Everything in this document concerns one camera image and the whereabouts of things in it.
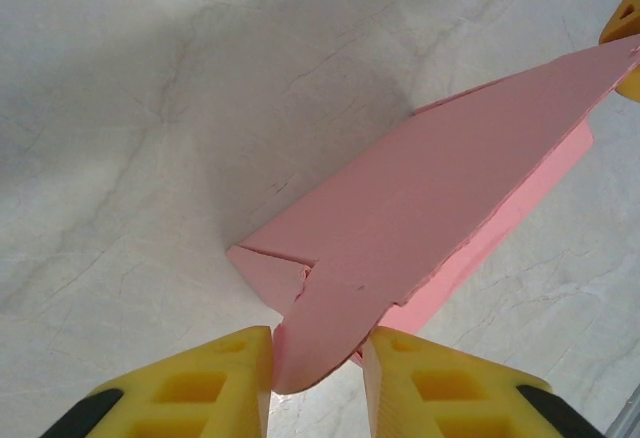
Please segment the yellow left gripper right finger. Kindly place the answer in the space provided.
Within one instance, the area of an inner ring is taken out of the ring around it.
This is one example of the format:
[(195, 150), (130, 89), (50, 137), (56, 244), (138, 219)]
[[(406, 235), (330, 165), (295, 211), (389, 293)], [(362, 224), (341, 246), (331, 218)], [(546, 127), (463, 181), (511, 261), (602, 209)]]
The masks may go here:
[(598, 437), (528, 373), (387, 327), (362, 346), (374, 437)]

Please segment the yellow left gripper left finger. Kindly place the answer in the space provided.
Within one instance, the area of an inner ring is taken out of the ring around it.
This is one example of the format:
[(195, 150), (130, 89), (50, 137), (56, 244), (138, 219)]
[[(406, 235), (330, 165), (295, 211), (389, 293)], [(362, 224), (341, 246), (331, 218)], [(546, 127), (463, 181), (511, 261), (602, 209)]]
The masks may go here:
[(47, 437), (264, 437), (272, 390), (267, 326), (248, 327), (111, 379)]

